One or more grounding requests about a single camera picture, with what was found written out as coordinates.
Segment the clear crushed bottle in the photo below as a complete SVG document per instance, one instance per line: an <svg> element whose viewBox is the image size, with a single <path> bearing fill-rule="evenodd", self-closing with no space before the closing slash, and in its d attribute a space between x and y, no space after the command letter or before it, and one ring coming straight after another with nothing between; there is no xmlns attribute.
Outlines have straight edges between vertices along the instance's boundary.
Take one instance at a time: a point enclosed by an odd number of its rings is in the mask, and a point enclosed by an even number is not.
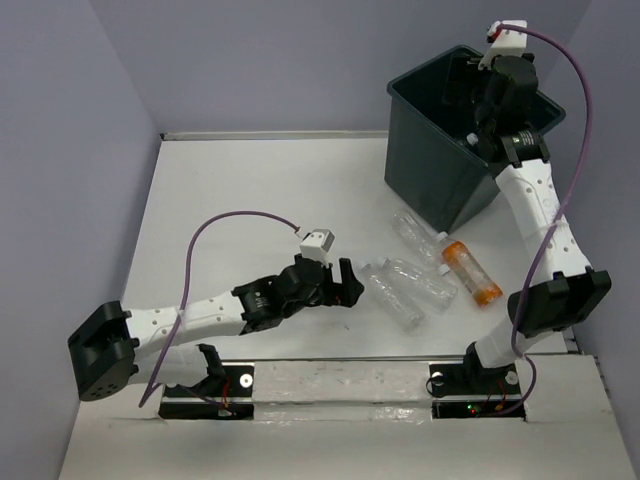
<svg viewBox="0 0 640 480"><path fill-rule="evenodd" d="M425 319L424 311L397 286L380 264L362 261L357 272L366 284L366 290L377 304L405 333L417 330Z"/></svg>

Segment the clear bottle white cap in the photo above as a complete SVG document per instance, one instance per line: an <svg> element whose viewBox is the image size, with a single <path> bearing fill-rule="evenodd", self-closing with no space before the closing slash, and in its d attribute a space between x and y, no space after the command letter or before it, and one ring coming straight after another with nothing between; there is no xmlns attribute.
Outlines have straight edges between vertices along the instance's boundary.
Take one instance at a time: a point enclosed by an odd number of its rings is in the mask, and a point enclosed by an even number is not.
<svg viewBox="0 0 640 480"><path fill-rule="evenodd" d="M448 310L458 294L458 288L437 271L425 270L406 260L383 258L379 267L400 289L436 312Z"/></svg>

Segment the clear bottle orange blue label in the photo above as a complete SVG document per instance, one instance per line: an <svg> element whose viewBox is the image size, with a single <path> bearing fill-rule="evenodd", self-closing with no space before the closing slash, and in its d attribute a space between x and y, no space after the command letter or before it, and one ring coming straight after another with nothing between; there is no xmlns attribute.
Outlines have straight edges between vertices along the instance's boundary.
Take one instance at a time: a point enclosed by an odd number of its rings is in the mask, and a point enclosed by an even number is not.
<svg viewBox="0 0 640 480"><path fill-rule="evenodd" d="M471 151L476 151L479 145L479 137L476 133L469 133L464 138L463 145Z"/></svg>

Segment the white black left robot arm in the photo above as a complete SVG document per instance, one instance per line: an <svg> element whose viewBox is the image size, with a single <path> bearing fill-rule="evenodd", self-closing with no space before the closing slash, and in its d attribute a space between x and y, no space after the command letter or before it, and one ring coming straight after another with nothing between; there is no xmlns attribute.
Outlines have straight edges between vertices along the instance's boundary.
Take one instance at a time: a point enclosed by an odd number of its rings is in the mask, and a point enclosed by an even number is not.
<svg viewBox="0 0 640 480"><path fill-rule="evenodd" d="M331 265L296 255L277 275L187 306L127 310L106 302L67 340L78 398L102 400L134 383L187 382L209 395L223 368L208 339L276 328L306 308L354 307L365 287L349 259L340 259L339 269L336 281Z"/></svg>

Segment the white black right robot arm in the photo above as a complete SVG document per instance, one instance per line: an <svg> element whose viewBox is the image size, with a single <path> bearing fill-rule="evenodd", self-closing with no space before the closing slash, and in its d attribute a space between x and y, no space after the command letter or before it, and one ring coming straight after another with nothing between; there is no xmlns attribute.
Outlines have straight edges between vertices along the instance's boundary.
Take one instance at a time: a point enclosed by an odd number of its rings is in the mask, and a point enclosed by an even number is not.
<svg viewBox="0 0 640 480"><path fill-rule="evenodd" d="M443 100L474 121L467 141L507 199L531 257L505 319L465 352L458 378L473 392L503 377L536 343L584 321L612 285L582 253L563 212L546 142L532 121L537 95L529 54L490 61L457 54L450 62Z"/></svg>

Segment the dark green plastic bin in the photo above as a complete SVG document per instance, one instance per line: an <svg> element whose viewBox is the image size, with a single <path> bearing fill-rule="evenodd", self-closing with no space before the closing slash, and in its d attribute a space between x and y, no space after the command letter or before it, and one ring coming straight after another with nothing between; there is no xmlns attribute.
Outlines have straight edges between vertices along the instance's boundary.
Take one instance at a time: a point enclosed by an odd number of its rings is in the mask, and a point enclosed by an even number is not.
<svg viewBox="0 0 640 480"><path fill-rule="evenodd" d="M487 207L499 192L496 177L508 166L550 159L544 136L565 117L564 109L538 86L528 121L507 130L480 130L474 119L490 68L479 72L466 105L442 101L449 61L456 53L481 54L456 46L389 82L389 138L384 179L431 227L453 232ZM463 145L476 133L479 145Z"/></svg>

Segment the orange liquid bottle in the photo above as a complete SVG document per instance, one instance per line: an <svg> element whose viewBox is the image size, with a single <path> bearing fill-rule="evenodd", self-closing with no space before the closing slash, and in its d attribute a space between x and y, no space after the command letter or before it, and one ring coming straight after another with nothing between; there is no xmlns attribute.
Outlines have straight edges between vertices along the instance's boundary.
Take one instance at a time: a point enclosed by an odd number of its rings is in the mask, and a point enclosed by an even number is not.
<svg viewBox="0 0 640 480"><path fill-rule="evenodd" d="M466 245L447 232L439 232L436 241L444 263L458 277L480 308L488 307L503 296L502 290L481 267Z"/></svg>

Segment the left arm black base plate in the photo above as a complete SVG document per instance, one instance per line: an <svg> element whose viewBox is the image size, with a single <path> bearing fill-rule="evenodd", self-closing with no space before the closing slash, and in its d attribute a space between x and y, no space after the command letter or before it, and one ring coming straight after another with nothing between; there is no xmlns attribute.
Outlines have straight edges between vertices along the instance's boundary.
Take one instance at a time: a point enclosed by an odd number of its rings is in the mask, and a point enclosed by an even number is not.
<svg viewBox="0 0 640 480"><path fill-rule="evenodd" d="M204 376L192 386L165 386L158 414L164 420L244 421L254 418L255 364L223 362L212 345L198 344Z"/></svg>

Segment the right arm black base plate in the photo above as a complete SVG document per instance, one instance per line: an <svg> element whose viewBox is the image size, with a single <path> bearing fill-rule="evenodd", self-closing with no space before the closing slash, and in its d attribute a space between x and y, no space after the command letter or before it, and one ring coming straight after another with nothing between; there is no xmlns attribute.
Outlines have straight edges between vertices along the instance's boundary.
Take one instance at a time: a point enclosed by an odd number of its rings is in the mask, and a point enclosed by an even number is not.
<svg viewBox="0 0 640 480"><path fill-rule="evenodd" d="M432 398L435 420L525 416L522 406L510 411L522 394L514 364L473 380L462 363L430 364L425 388Z"/></svg>

